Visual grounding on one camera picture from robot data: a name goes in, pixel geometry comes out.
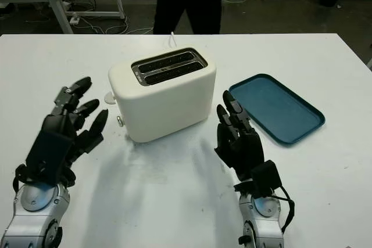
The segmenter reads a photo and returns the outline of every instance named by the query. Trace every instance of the blue tray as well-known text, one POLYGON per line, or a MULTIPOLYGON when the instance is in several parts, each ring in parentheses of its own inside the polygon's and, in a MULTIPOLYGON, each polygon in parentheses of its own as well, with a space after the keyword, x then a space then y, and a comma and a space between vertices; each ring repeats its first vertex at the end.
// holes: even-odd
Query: blue tray
POLYGON ((249 116, 281 144, 300 141, 326 121, 315 107, 267 74, 241 81, 229 91, 249 116))

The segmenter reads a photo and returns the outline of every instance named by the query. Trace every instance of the toaster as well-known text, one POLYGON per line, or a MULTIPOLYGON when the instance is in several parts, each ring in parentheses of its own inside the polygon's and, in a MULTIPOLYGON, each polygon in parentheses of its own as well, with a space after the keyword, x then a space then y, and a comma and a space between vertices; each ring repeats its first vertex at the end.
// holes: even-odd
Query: toaster
POLYGON ((184 48, 109 70, 113 98, 128 134, 148 142, 208 117, 216 66, 184 48))

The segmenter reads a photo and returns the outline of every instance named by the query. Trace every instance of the black pants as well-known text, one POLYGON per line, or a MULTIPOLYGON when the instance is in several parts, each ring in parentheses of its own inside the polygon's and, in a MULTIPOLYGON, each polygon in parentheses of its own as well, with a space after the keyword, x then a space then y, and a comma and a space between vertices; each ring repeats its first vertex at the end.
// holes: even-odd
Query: black pants
POLYGON ((218 34, 221 0, 158 0, 154 34, 170 34, 186 10, 194 34, 218 34))

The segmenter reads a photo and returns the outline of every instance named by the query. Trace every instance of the dark floor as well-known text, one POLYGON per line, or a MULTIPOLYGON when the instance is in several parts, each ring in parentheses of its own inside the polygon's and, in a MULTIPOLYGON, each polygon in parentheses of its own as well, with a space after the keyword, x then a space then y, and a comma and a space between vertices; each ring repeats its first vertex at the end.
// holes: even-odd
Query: dark floor
MULTIPOLYGON (((88 9, 88 0, 77 1, 88 9)), ((96 0, 98 10, 116 9, 115 0, 96 0)), ((367 63, 372 58, 372 0, 339 0, 339 6, 326 8, 318 0, 246 0, 223 3, 222 34, 234 33, 338 33, 367 63)), ((123 0, 128 16, 128 31, 153 26, 156 0, 123 0)), ((102 27, 118 26, 109 33, 123 31, 120 20, 89 19, 102 27)), ((80 27, 87 26, 81 22, 80 27)), ((134 32, 141 34, 147 30, 134 32)), ((75 33, 94 33, 90 28, 74 28, 75 33)), ((33 5, 19 5, 10 16, 0 20, 0 34, 61 33, 53 12, 44 5, 41 14, 33 5)), ((184 15, 177 34, 192 34, 184 15)))

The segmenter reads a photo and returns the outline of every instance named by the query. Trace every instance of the shoe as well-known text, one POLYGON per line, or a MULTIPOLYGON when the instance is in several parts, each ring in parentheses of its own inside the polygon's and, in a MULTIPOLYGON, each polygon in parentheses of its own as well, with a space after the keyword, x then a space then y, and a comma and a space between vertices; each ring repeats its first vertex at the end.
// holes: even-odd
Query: shoe
POLYGON ((63 5, 63 8, 65 9, 65 11, 68 11, 68 10, 71 9, 71 3, 70 2, 62 1, 62 5, 63 5))

